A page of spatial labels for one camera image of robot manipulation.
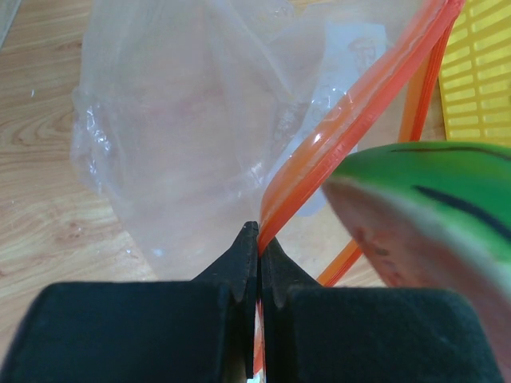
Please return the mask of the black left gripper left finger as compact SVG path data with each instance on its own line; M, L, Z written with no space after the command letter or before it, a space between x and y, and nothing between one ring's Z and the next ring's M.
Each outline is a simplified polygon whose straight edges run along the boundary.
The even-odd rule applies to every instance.
M258 225L188 281L59 282L33 300L4 382L245 382L254 375Z

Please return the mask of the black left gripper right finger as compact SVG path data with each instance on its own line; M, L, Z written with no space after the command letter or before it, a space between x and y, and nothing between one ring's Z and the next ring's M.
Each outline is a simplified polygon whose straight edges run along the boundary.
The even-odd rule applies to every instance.
M259 258L269 382L500 382L472 307L446 290L326 287L277 240Z

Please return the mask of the clear zip bag orange zipper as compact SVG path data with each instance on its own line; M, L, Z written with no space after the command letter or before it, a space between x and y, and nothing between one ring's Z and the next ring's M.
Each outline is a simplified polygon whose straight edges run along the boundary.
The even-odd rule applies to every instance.
M461 1L95 1L71 158L162 279L247 221L316 278L350 237L321 190L349 152L406 139Z

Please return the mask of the watermelon slice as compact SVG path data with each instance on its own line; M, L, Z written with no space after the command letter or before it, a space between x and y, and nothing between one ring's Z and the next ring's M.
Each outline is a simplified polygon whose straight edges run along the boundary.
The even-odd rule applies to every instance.
M509 148L384 144L348 155L322 192L388 284L509 297Z

